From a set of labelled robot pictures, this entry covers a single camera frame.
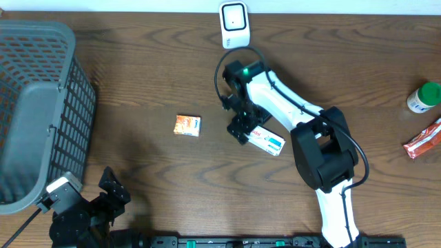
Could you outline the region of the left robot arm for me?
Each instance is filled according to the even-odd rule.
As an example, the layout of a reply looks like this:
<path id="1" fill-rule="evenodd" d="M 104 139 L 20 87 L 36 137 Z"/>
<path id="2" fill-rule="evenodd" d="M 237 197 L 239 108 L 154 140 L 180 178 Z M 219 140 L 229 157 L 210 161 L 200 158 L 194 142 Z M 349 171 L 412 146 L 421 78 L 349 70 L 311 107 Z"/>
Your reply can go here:
<path id="1" fill-rule="evenodd" d="M 117 217 L 125 213 L 130 193 L 106 167 L 99 181 L 103 190 L 88 201 L 79 192 L 80 182 L 67 172 L 46 187 L 54 210 L 49 236 L 53 247 L 149 247 L 151 242 L 133 229 L 112 231 Z"/>

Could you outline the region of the white Panadol box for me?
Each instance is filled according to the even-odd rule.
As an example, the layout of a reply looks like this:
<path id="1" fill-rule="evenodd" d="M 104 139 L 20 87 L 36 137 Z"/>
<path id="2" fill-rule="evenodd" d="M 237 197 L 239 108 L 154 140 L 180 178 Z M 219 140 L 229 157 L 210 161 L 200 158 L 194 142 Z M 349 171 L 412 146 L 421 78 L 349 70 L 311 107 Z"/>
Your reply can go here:
<path id="1" fill-rule="evenodd" d="M 261 126 L 257 126 L 250 134 L 246 134 L 245 136 L 250 143 L 263 149 L 272 156 L 279 156 L 286 143 L 284 138 Z"/>

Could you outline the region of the green lid jar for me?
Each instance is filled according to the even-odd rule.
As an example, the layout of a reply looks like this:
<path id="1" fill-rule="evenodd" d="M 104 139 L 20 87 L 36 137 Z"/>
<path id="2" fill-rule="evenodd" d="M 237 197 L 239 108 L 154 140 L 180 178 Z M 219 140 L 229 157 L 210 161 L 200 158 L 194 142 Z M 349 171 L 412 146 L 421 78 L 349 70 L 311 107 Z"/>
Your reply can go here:
<path id="1" fill-rule="evenodd" d="M 421 114 L 440 104 L 440 84 L 427 82 L 407 98 L 407 107 L 414 113 Z"/>

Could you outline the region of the red Top chocolate bar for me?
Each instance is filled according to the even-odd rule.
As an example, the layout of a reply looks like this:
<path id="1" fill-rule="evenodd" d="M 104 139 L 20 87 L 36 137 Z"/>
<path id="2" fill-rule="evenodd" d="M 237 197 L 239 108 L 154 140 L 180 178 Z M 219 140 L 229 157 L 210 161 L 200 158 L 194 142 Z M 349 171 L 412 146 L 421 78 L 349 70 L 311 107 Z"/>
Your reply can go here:
<path id="1" fill-rule="evenodd" d="M 403 148 L 410 158 L 415 159 L 438 143 L 440 143 L 440 118 L 403 145 Z"/>

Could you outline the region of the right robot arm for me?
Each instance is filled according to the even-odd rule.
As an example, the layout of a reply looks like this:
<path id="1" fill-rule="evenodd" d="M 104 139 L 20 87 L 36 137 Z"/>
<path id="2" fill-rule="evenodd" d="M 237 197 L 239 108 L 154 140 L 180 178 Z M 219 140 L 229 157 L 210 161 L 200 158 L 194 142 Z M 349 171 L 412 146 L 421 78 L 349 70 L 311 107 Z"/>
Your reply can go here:
<path id="1" fill-rule="evenodd" d="M 300 177 L 317 195 L 322 216 L 322 237 L 330 247 L 356 247 L 360 236 L 351 204 L 358 146 L 344 114 L 327 110 L 292 92 L 262 61 L 225 66 L 222 78 L 232 93 L 220 99 L 236 115 L 227 131 L 242 145 L 270 118 L 291 136 L 294 162 Z"/>

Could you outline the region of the orange snack packet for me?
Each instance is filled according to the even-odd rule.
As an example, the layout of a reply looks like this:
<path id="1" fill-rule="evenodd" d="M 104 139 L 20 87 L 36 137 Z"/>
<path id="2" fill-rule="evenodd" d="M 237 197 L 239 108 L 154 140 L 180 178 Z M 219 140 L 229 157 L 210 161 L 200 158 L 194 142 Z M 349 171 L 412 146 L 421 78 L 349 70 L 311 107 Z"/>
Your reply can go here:
<path id="1" fill-rule="evenodd" d="M 177 115 L 174 126 L 174 133 L 187 136 L 200 135 L 201 131 L 201 117 Z"/>

